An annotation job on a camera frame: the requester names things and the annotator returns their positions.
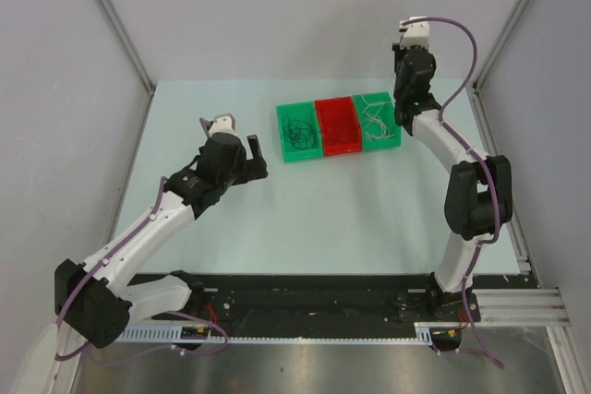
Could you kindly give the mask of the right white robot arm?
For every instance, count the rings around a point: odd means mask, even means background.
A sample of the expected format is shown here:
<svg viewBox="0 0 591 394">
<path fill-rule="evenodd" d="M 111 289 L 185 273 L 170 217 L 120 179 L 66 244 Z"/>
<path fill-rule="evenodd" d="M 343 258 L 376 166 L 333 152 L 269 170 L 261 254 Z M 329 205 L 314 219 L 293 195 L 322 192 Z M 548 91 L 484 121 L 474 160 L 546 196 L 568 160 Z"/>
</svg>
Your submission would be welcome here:
<svg viewBox="0 0 591 394">
<path fill-rule="evenodd" d="M 482 247 L 496 242 L 502 224 L 513 216 L 512 167 L 503 155 L 473 148 L 444 120 L 430 92 L 436 61 L 428 49 L 395 43 L 392 50 L 395 122 L 449 174 L 444 217 L 451 233 L 425 297 L 428 314 L 447 321 L 467 299 Z"/>
</svg>

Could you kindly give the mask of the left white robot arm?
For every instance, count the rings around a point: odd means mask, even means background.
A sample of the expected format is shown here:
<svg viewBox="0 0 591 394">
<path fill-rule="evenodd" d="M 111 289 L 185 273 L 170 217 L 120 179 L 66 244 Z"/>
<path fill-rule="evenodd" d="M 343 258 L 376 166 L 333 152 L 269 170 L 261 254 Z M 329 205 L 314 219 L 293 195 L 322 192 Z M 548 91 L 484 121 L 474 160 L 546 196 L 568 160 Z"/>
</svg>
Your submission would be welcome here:
<svg viewBox="0 0 591 394">
<path fill-rule="evenodd" d="M 162 178 L 154 203 L 123 233 L 81 263 L 67 259 L 54 272 L 58 326 L 68 325 L 97 349 L 137 321 L 175 311 L 186 320 L 204 308 L 203 285 L 182 270 L 147 283 L 131 281 L 175 234 L 216 205 L 234 185 L 268 176 L 255 135 L 207 138 L 194 160 Z"/>
</svg>

